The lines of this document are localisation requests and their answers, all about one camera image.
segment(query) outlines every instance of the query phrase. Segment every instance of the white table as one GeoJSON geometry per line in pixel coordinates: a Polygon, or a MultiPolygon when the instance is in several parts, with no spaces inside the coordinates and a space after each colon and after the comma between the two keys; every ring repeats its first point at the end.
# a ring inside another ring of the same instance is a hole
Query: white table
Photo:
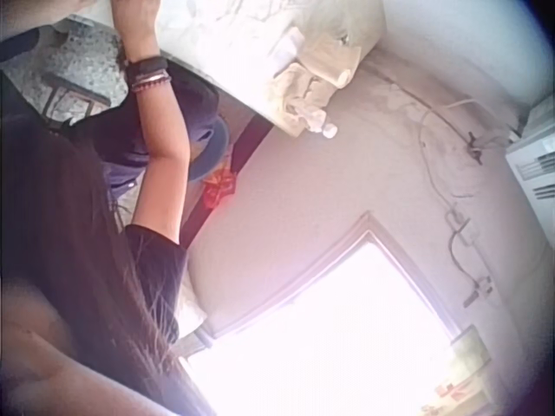
{"type": "MultiPolygon", "coordinates": [[[[109,0],[74,16],[113,28],[109,0]]],[[[161,49],[292,136],[292,126],[268,98],[265,70],[272,48],[290,26],[310,39],[349,36],[362,56],[384,30],[382,0],[162,0],[157,21],[161,49]]]]}

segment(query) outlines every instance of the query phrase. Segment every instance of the wall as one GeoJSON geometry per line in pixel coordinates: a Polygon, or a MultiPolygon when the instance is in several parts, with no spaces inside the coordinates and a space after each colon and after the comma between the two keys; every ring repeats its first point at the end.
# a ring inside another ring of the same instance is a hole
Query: wall
{"type": "MultiPolygon", "coordinates": [[[[476,325],[508,392],[517,393],[551,319],[552,264],[502,151],[488,151],[478,166],[442,121],[428,117],[424,139],[439,187],[472,217],[494,269],[492,296],[464,309],[471,288],[448,254],[446,208],[430,188],[416,139],[424,107],[360,70],[329,111],[339,126],[333,140],[311,133],[293,140],[272,130],[241,172],[237,194],[194,240],[191,274],[209,327],[219,332],[263,302],[370,210],[460,328],[476,325]]],[[[456,114],[470,128],[471,119],[456,114]]],[[[469,250],[456,252],[473,273],[484,272],[469,250]]]]}
{"type": "Polygon", "coordinates": [[[524,1],[383,0],[383,5],[389,46],[458,82],[470,95],[480,86],[466,65],[498,82],[523,106],[552,91],[552,47],[524,1]]]}

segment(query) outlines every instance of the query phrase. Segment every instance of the white appliance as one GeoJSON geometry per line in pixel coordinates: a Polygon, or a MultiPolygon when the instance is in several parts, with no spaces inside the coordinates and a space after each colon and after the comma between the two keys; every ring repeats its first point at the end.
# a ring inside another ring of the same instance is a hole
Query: white appliance
{"type": "Polygon", "coordinates": [[[522,139],[506,159],[522,186],[545,235],[555,248],[555,106],[553,95],[531,112],[522,139]]]}

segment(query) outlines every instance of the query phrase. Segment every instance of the hand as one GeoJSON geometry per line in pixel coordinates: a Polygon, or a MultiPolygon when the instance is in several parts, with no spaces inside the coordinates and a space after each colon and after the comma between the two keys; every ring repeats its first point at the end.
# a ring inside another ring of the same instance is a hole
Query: hand
{"type": "Polygon", "coordinates": [[[155,31],[159,9],[160,0],[112,0],[114,26],[129,61],[160,54],[155,31]]]}

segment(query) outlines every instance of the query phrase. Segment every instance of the bright window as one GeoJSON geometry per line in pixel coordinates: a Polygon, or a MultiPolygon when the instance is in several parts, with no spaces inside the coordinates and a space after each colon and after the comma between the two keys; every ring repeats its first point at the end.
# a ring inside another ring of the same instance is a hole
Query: bright window
{"type": "Polygon", "coordinates": [[[413,416],[445,375],[431,359],[448,345],[439,319],[365,244],[189,364],[220,416],[413,416]]]}

